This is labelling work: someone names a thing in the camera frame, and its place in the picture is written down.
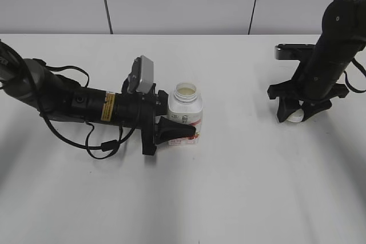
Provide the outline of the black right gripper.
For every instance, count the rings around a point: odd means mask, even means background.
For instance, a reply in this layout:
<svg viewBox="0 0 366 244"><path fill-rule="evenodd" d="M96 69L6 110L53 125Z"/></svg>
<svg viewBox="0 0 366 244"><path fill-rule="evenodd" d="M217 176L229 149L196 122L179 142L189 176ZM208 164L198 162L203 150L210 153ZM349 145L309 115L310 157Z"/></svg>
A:
<svg viewBox="0 0 366 244"><path fill-rule="evenodd" d="M269 99L279 97L279 106L277 109L277 118L279 122L284 122L297 110L303 110L303 119L306 121L312 116L330 109L332 103L330 99L339 97L345 98L348 95L348 88L345 84L336 83L333 85L329 93L321 99L312 99L301 94L295 87L295 82L288 80L268 88Z"/></svg>

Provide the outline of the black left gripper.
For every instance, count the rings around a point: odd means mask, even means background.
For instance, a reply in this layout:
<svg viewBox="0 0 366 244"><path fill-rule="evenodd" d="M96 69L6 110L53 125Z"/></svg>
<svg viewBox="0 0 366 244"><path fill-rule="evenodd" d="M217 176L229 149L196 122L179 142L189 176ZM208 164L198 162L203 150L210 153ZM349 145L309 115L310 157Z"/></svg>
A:
<svg viewBox="0 0 366 244"><path fill-rule="evenodd" d="M139 129L143 155L155 155L157 145L173 139L191 137L196 133L194 126L174 122L165 117L160 117L156 123L157 117L168 113L169 94L163 90L156 92L155 87L153 84L147 94L128 93L126 79L114 102L114 122L119 128L130 129L119 143L126 142L134 131Z"/></svg>

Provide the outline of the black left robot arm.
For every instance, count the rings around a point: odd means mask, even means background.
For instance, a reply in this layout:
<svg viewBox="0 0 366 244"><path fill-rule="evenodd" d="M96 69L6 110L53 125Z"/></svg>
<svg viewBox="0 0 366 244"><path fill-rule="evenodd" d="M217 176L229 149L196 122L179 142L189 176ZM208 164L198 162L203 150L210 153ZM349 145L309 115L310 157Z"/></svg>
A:
<svg viewBox="0 0 366 244"><path fill-rule="evenodd" d="M61 74L64 70L85 71L77 66L48 66L41 59L22 58L14 49L1 43L1 89L37 109L51 132L67 144L86 150L105 153L104 158L115 155L135 130L141 131L142 153L155 155L157 145L195 134L192 125L167 119L168 94L155 91L154 63L144 55L137 57L125 79L121 92L92 89L88 84ZM117 126L118 139L90 146L89 140L77 143L64 137L52 125L53 121L96 123Z"/></svg>

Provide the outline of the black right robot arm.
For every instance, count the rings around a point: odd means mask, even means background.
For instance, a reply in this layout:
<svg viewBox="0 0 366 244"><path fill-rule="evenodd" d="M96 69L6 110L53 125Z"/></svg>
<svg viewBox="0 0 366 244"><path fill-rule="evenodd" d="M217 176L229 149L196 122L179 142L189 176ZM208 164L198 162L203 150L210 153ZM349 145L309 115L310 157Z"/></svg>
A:
<svg viewBox="0 0 366 244"><path fill-rule="evenodd" d="M277 60L299 61L290 80L270 85L270 99L279 99L277 119L286 121L298 110L301 121L328 110L334 97L357 92L349 82L338 80L352 63L362 73L365 68L355 56L365 49L365 0L333 0L322 18L322 33L316 44L278 44Z"/></svg>

